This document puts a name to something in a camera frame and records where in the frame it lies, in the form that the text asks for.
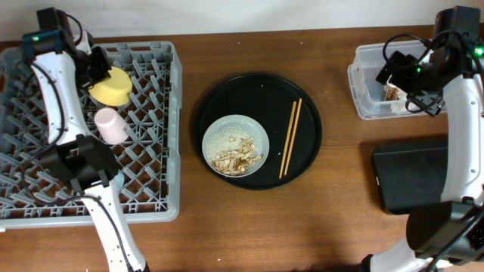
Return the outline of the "yellow bowl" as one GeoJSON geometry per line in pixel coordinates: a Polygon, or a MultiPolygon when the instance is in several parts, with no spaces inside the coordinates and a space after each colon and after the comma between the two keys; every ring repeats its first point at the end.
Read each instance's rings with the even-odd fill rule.
{"type": "Polygon", "coordinates": [[[95,84],[88,92],[98,102],[118,107],[127,104],[130,101],[132,93],[132,80],[129,75],[112,66],[108,71],[109,78],[95,84]]]}

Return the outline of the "pink cup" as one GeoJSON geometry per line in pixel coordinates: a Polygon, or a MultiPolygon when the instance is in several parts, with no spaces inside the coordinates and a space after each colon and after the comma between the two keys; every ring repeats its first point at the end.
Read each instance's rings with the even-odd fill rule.
{"type": "Polygon", "coordinates": [[[121,144],[129,137],[128,123],[111,107],[97,111],[94,121],[101,137],[109,145],[121,144]]]}

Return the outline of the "wooden chopstick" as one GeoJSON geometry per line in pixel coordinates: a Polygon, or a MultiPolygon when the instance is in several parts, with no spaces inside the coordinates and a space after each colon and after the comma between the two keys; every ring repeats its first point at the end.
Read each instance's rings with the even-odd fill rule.
{"type": "Polygon", "coordinates": [[[298,102],[294,102],[293,103],[293,106],[294,106],[294,109],[293,109],[293,112],[292,112],[292,119],[291,119],[291,130],[290,132],[288,133],[288,141],[287,141],[287,147],[286,147],[286,151],[287,151],[287,154],[286,154],[286,159],[285,159],[285,164],[284,164],[284,175],[287,175],[287,172],[288,172],[288,168],[289,168],[289,165],[290,165],[290,160],[291,160],[291,156],[292,156],[292,152],[293,152],[293,145],[294,145],[294,142],[295,142],[295,137],[296,137],[296,131],[297,131],[297,127],[298,127],[298,123],[299,123],[299,115],[300,115],[300,110],[301,110],[301,106],[302,106],[302,99],[300,98],[298,100],[298,102]]]}
{"type": "Polygon", "coordinates": [[[287,158],[287,150],[288,150],[290,133],[291,133],[292,125],[293,125],[293,118],[294,118],[295,111],[296,111],[296,101],[293,102],[293,106],[292,106],[291,114],[290,114],[290,119],[289,119],[289,124],[288,124],[288,127],[287,127],[287,135],[286,135],[286,139],[285,139],[285,143],[284,143],[283,156],[282,156],[281,167],[280,167],[280,171],[279,171],[279,179],[282,179],[282,176],[283,176],[283,173],[284,173],[284,165],[285,165],[286,158],[287,158]]]}

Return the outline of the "food scraps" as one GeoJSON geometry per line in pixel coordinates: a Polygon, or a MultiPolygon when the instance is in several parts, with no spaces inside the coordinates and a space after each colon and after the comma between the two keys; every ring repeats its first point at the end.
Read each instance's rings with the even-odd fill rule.
{"type": "Polygon", "coordinates": [[[263,158],[254,137],[236,125],[211,136],[205,151],[209,164],[218,173],[232,177],[247,174],[263,158]]]}

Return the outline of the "grey plate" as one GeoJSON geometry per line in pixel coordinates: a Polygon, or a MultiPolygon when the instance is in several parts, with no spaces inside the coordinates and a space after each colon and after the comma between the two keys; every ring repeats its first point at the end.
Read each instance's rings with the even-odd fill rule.
{"type": "Polygon", "coordinates": [[[208,166],[215,171],[215,173],[218,173],[210,164],[209,160],[207,158],[206,154],[206,145],[211,136],[213,136],[217,131],[220,131],[221,129],[228,127],[228,126],[239,126],[243,131],[247,132],[248,134],[252,135],[255,139],[256,146],[258,147],[259,152],[263,155],[263,158],[260,162],[256,163],[255,167],[250,169],[249,172],[245,175],[237,176],[237,177],[232,177],[232,176],[227,176],[224,174],[221,174],[222,176],[226,178],[245,178],[253,173],[255,173],[259,168],[263,166],[265,163],[265,160],[268,157],[269,153],[269,139],[268,135],[265,132],[265,129],[260,125],[255,119],[251,119],[248,116],[243,116],[243,115],[228,115],[224,116],[220,119],[217,119],[214,123],[212,123],[208,129],[205,131],[203,135],[203,140],[201,144],[201,151],[203,154],[203,158],[205,162],[208,164],[208,166]]]}

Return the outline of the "white napkin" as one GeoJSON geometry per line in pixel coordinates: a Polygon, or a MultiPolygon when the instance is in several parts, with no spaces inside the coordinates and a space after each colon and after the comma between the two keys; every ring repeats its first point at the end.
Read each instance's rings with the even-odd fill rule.
{"type": "Polygon", "coordinates": [[[409,100],[394,100],[390,105],[390,110],[394,114],[407,113],[410,105],[409,100]]]}

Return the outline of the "light blue cup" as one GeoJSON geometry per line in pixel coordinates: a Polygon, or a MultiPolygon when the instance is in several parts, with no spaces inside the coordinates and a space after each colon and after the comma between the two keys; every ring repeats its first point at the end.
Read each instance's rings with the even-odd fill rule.
{"type": "Polygon", "coordinates": [[[123,171],[119,170],[113,179],[114,179],[114,182],[116,183],[117,192],[120,193],[125,183],[123,171]]]}

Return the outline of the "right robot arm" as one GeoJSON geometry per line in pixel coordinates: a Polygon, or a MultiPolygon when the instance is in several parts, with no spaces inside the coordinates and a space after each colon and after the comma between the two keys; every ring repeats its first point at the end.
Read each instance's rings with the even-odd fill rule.
{"type": "Polygon", "coordinates": [[[368,255],[360,271],[437,271],[483,260],[483,43],[478,8],[456,6],[436,15],[419,57],[385,56],[377,81],[396,86],[431,116],[448,115],[448,164],[436,204],[412,209],[406,237],[368,255]]]}

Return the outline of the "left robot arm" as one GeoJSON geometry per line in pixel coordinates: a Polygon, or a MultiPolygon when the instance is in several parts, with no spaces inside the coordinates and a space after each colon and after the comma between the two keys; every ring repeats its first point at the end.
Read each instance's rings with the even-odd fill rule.
{"type": "Polygon", "coordinates": [[[81,201],[88,209],[111,271],[147,271],[119,201],[119,163],[88,129],[78,91],[110,78],[104,49],[85,30],[75,38],[72,16],[56,8],[36,13],[39,31],[23,36],[21,48],[36,75],[48,116],[48,146],[35,154],[43,167],[73,191],[63,206],[81,201]]]}

